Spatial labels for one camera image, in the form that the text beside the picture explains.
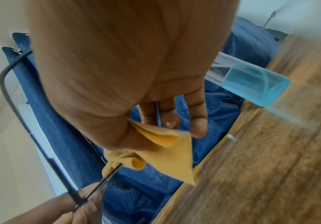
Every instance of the wood grain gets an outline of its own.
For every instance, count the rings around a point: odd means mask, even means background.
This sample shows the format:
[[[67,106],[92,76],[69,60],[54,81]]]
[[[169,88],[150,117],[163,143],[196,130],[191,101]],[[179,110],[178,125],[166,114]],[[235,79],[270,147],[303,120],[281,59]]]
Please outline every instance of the wood grain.
[[[321,223],[321,38],[290,35],[268,69],[290,77],[268,109],[246,101],[153,224]]]

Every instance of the blue fabric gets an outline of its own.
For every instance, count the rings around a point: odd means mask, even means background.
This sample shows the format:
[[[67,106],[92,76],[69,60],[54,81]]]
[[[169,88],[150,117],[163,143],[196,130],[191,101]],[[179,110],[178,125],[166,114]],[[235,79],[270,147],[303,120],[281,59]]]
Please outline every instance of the blue fabric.
[[[25,34],[14,33],[13,39],[22,51],[30,48]],[[9,48],[3,51],[9,61],[16,57]],[[223,52],[247,62],[265,67],[277,52],[277,44],[265,30],[243,18],[237,18]],[[35,66],[34,56],[29,57]],[[22,84],[28,101],[51,146],[66,171],[78,182],[78,187],[99,181],[103,162],[95,156],[78,131],[63,120],[50,107],[34,66],[22,65],[15,73]],[[203,139],[192,139],[193,164],[197,165],[222,139],[239,116],[242,98],[205,81],[209,132]],[[183,96],[176,97],[177,112],[181,116],[180,130],[189,130],[189,114]],[[131,119],[140,121],[137,108],[131,110]],[[149,223],[161,210],[181,182],[146,165],[142,171],[120,168],[109,182],[104,195],[104,215],[119,224]]]

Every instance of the blue liquid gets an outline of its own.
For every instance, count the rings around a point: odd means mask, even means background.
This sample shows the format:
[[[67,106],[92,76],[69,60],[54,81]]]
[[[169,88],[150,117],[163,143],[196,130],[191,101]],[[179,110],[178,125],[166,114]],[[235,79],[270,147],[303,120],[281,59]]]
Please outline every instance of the blue liquid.
[[[283,75],[244,61],[237,61],[220,86],[252,103],[265,107],[277,99],[289,83],[289,78]]]

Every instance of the eyeglass temple arm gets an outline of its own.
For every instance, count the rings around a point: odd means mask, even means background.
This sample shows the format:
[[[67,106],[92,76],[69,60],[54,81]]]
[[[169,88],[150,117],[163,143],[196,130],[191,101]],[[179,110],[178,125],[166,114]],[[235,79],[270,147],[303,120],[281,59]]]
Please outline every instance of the eyeglass temple arm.
[[[32,49],[29,49],[28,51],[26,51],[26,52],[22,53],[21,55],[19,55],[13,63],[10,63],[7,67],[5,67],[5,69],[0,74],[0,87],[1,87],[1,90],[2,90],[4,98],[8,102],[9,106],[12,108],[14,114],[18,117],[19,121],[22,123],[23,127],[28,132],[28,134],[30,135],[30,137],[32,138],[32,140],[34,141],[34,143],[36,144],[36,146],[40,150],[41,154],[44,156],[44,158],[46,159],[48,164],[51,166],[53,171],[57,174],[58,178],[61,180],[61,182],[63,183],[63,185],[67,189],[67,191],[68,191],[69,195],[72,197],[73,201],[77,205],[80,206],[80,205],[84,204],[87,201],[87,199],[82,199],[79,196],[78,192],[75,191],[75,189],[72,187],[72,185],[67,180],[66,176],[63,174],[61,169],[58,167],[56,161],[54,159],[52,159],[52,158],[49,158],[47,156],[47,154],[44,152],[44,150],[42,150],[41,145],[36,140],[34,135],[31,133],[31,130],[29,129],[29,127],[25,123],[25,121],[24,121],[23,117],[21,116],[20,112],[15,107],[12,99],[9,96],[9,93],[7,91],[5,83],[4,83],[4,79],[7,76],[7,74],[10,72],[10,70],[12,70],[23,58],[27,57],[31,53],[32,53]]]

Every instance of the transparent bottle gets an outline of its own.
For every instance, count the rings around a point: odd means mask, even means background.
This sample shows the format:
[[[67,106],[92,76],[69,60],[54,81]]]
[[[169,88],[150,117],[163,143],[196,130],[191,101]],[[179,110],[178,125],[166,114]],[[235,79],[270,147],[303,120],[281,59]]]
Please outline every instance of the transparent bottle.
[[[289,86],[289,78],[219,53],[206,79],[261,107],[271,104]]]

